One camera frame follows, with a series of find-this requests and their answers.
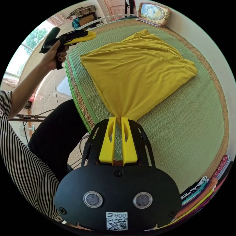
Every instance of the window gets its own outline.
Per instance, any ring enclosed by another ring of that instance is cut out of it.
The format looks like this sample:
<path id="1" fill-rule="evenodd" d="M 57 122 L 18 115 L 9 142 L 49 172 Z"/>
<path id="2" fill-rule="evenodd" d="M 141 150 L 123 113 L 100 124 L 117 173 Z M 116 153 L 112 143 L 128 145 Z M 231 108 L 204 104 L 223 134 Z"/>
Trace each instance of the window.
<path id="1" fill-rule="evenodd" d="M 19 78 L 32 51 L 53 27 L 51 23 L 44 21 L 34 29 L 16 50 L 5 73 Z"/>

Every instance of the yellow cloth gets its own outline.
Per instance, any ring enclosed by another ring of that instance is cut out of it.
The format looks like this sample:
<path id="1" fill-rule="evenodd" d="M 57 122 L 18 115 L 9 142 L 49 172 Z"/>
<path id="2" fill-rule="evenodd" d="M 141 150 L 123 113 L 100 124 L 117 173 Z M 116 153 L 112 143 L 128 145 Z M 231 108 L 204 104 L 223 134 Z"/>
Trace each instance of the yellow cloth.
<path id="1" fill-rule="evenodd" d="M 80 56 L 109 112 L 137 121 L 197 74 L 177 49 L 142 30 Z"/>

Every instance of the screw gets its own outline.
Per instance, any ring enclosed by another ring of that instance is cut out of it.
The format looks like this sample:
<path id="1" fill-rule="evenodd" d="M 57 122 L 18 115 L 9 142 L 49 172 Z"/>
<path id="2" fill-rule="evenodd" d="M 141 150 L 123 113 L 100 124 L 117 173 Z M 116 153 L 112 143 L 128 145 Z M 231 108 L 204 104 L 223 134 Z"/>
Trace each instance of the screw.
<path id="1" fill-rule="evenodd" d="M 115 170 L 115 176 L 121 177 L 122 176 L 122 171 L 121 170 Z"/>
<path id="2" fill-rule="evenodd" d="M 176 213 L 177 213 L 176 210 L 172 210 L 172 211 L 170 211 L 169 216 L 172 217 L 172 216 L 174 216 Z"/>
<path id="3" fill-rule="evenodd" d="M 66 210 L 62 207 L 59 208 L 59 212 L 63 215 L 66 215 L 66 213 L 67 213 Z"/>

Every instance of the black pants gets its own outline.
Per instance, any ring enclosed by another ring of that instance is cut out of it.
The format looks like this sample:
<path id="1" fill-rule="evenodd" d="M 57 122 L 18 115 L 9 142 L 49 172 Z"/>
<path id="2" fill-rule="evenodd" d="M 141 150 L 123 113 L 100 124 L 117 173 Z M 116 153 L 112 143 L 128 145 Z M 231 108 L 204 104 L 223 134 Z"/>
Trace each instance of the black pants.
<path id="1" fill-rule="evenodd" d="M 35 130 L 29 149 L 48 165 L 60 182 L 70 153 L 87 132 L 73 100 L 59 105 Z"/>

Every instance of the alarm clock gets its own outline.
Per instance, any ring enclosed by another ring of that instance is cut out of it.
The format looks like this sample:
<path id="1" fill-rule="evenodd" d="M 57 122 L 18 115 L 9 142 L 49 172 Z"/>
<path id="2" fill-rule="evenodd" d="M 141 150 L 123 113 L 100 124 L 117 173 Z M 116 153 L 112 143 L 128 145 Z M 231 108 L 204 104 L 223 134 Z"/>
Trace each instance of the alarm clock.
<path id="1" fill-rule="evenodd" d="M 155 3 L 140 3 L 138 7 L 138 20 L 150 23 L 156 26 L 165 26 L 169 16 L 170 9 Z"/>

